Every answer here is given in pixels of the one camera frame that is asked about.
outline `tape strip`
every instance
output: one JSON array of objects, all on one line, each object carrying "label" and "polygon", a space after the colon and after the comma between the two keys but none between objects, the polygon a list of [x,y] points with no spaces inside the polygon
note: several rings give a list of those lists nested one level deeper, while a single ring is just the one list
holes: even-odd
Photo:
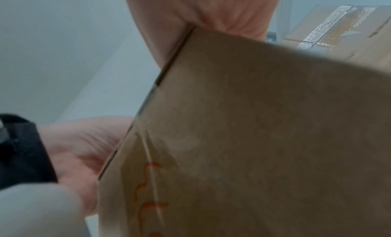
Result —
[{"label": "tape strip", "polygon": [[348,11],[353,8],[352,5],[341,5],[333,13],[331,13],[326,20],[324,20],[316,29],[314,29],[304,40],[300,43],[298,49],[309,49],[313,47],[339,20],[341,20]]}]

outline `human hand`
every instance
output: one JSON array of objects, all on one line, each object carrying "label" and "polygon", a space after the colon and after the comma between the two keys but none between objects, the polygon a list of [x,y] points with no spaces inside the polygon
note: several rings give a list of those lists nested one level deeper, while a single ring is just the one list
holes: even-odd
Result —
[{"label": "human hand", "polygon": [[131,117],[101,117],[38,128],[59,184],[80,196],[85,216],[95,212],[98,174],[132,121]]},{"label": "human hand", "polygon": [[127,0],[158,65],[163,66],[189,25],[265,40],[278,0]]}]

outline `gray sleeve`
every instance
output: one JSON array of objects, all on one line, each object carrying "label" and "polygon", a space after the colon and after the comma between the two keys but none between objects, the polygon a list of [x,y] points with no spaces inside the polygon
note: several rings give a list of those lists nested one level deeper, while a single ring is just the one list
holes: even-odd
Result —
[{"label": "gray sleeve", "polygon": [[4,237],[80,237],[80,199],[58,184],[23,184],[0,191]]}]

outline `background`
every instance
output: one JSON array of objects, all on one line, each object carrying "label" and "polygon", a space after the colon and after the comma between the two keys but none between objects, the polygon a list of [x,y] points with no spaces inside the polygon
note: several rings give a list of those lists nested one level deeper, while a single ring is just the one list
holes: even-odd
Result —
[{"label": "background", "polygon": [[[282,0],[270,39],[318,4],[391,0]],[[0,0],[0,47],[0,112],[38,124],[134,116],[159,73],[125,0]],[[97,217],[87,223],[97,237]]]}]

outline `cardboard surface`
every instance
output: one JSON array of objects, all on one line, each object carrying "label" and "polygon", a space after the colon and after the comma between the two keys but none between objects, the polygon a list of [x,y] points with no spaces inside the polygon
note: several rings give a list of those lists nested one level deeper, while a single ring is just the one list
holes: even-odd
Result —
[{"label": "cardboard surface", "polygon": [[162,75],[100,236],[390,236],[388,75],[202,29]]},{"label": "cardboard surface", "polygon": [[[334,59],[391,71],[390,18],[391,6],[317,6],[286,36],[283,45],[315,53],[321,49]],[[325,24],[328,29],[319,31]],[[314,36],[308,44],[308,37]]]}]

